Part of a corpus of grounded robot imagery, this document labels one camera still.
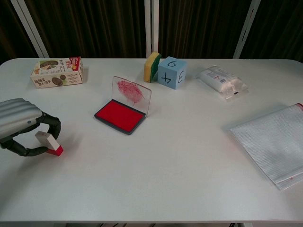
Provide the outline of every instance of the white table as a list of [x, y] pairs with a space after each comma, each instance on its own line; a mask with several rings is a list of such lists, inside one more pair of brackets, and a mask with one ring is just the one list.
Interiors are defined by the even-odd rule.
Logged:
[[[0, 150], [0, 221], [303, 222], [303, 183], [279, 191], [227, 133], [303, 102], [303, 64], [190, 59], [173, 90], [143, 82], [145, 59], [84, 59], [83, 84], [36, 89], [36, 61], [0, 66], [0, 101], [22, 97], [59, 117], [65, 151]], [[241, 77], [249, 93], [226, 102], [193, 79], [214, 64]], [[110, 99], [113, 76], [152, 90], [149, 115], [130, 136], [93, 117]], [[36, 147], [35, 132], [16, 140]]]

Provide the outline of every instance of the number 3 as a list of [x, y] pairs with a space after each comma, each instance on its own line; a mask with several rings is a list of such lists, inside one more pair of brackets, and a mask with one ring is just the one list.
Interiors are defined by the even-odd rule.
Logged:
[[179, 75], [178, 84], [182, 82], [182, 81], [180, 81], [180, 80], [181, 80], [181, 78], [183, 77], [183, 76], [181, 76], [182, 72], [181, 72], [181, 73], [180, 73], [180, 75]]

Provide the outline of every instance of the robotic arm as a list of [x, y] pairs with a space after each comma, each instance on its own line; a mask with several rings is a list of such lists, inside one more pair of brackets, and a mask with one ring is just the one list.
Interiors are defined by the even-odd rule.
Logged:
[[48, 133], [57, 139], [61, 130], [58, 118], [42, 112], [38, 107], [16, 98], [0, 102], [0, 145], [2, 148], [19, 154], [20, 156], [36, 156], [48, 150], [47, 147], [25, 148], [13, 140], [13, 137], [32, 131], [40, 123], [49, 124]]

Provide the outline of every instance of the number 4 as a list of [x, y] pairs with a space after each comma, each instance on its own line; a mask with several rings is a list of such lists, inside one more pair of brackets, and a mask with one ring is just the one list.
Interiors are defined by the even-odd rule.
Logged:
[[162, 79], [164, 79], [165, 80], [165, 82], [166, 82], [166, 80], [168, 80], [168, 82], [167, 83], [169, 83], [170, 81], [171, 81], [171, 79], [169, 79], [169, 78], [167, 78], [166, 77], [166, 73], [165, 73], [165, 77], [161, 77]]

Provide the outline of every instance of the red label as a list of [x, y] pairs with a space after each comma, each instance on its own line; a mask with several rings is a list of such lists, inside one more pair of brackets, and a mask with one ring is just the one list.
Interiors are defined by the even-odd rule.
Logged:
[[73, 71], [78, 71], [79, 69], [79, 63], [80, 63], [80, 57], [73, 57], [70, 58], [71, 64], [72, 64], [72, 70]]

